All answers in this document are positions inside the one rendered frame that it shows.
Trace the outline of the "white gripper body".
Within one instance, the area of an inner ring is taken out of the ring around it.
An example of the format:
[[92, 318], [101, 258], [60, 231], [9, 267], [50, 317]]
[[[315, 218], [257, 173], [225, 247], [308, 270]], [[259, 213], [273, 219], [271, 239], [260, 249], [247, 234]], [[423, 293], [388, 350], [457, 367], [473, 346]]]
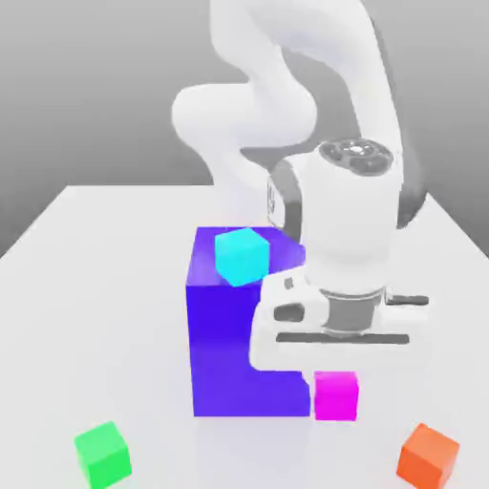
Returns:
[[423, 325], [392, 323], [391, 330], [340, 338], [255, 324], [249, 361], [258, 371], [340, 372], [407, 368], [423, 357]]

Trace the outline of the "small magenta cube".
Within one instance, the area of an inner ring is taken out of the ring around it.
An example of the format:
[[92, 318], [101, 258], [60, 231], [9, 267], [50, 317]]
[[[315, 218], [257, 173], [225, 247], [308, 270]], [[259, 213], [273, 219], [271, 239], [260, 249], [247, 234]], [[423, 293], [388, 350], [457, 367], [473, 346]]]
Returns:
[[359, 383], [355, 372], [315, 372], [313, 408], [316, 420], [355, 421]]

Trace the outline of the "small cyan cube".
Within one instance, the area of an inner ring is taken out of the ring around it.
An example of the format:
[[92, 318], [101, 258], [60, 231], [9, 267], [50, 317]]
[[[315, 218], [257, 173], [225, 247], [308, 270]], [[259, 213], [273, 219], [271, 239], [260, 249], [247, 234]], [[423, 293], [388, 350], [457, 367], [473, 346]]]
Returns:
[[215, 237], [215, 267], [233, 287], [261, 281], [269, 272], [270, 244], [247, 227]]

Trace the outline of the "small orange cube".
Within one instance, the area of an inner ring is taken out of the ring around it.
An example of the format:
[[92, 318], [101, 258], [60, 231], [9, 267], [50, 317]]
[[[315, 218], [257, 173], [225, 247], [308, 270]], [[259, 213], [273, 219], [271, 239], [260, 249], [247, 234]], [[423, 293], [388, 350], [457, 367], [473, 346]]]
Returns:
[[396, 474], [416, 489], [444, 489], [458, 450], [456, 441], [419, 423], [401, 447]]

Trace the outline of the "small green cube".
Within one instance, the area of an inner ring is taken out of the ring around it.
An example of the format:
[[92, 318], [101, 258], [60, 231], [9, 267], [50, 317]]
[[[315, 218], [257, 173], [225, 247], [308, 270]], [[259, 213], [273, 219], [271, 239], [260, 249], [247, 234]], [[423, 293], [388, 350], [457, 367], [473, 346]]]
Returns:
[[107, 489], [133, 473], [129, 447], [114, 421], [76, 436], [74, 446], [90, 489]]

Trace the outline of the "large blue box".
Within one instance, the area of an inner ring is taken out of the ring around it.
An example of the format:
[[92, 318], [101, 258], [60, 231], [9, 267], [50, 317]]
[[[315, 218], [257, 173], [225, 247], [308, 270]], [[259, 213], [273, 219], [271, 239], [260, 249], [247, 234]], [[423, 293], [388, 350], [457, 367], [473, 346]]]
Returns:
[[233, 287], [215, 268], [215, 237], [228, 227], [196, 230], [186, 280], [195, 416], [309, 416], [299, 372], [257, 371], [248, 359], [260, 281]]

